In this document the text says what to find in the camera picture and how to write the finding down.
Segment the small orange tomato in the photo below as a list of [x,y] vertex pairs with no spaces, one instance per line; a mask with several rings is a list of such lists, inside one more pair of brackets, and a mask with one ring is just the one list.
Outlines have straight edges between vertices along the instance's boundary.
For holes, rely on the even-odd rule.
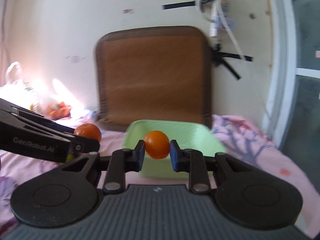
[[144,138],[145,151],[152,159],[165,159],[169,155],[169,138],[161,131],[151,131]]

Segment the white power strip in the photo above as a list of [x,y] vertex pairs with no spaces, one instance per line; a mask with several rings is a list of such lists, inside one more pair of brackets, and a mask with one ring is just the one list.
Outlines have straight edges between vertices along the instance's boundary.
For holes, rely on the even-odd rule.
[[228,18],[229,14],[228,0],[215,0],[212,3],[211,18],[214,22],[210,24],[209,36],[213,38],[220,38],[225,33],[225,27],[221,21],[221,16],[217,8],[218,5],[220,5],[222,14],[225,18]]

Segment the plastic bag of oranges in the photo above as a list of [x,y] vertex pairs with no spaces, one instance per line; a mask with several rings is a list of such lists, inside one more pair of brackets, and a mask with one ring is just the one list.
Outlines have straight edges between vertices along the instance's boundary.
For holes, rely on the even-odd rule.
[[69,117],[72,107],[54,98],[43,98],[31,104],[30,110],[49,120],[60,120]]

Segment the white plastic bag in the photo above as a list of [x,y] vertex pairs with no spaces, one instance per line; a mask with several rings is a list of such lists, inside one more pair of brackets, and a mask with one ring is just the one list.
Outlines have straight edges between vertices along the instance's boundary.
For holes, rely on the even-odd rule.
[[31,109],[45,101],[46,90],[37,81],[28,80],[18,61],[13,62],[4,73],[1,99]]

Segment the brown woven seat cushion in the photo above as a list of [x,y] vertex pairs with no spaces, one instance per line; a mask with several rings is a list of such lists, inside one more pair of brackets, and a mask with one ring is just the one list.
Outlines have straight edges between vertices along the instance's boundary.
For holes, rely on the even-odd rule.
[[137,120],[212,126],[211,48],[202,31],[167,26],[111,32],[96,45],[98,121],[124,131]]

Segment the orange tangerine with wrinkled skin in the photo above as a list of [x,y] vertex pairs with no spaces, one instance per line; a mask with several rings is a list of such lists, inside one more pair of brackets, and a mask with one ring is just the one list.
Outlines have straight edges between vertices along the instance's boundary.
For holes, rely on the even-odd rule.
[[81,124],[74,130],[73,134],[101,142],[101,131],[95,124]]

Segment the white framed glass door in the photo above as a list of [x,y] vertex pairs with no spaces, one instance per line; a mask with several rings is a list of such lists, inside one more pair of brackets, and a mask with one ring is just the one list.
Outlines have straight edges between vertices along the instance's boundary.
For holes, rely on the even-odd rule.
[[272,74],[263,131],[283,153],[319,160],[319,0],[269,0]]

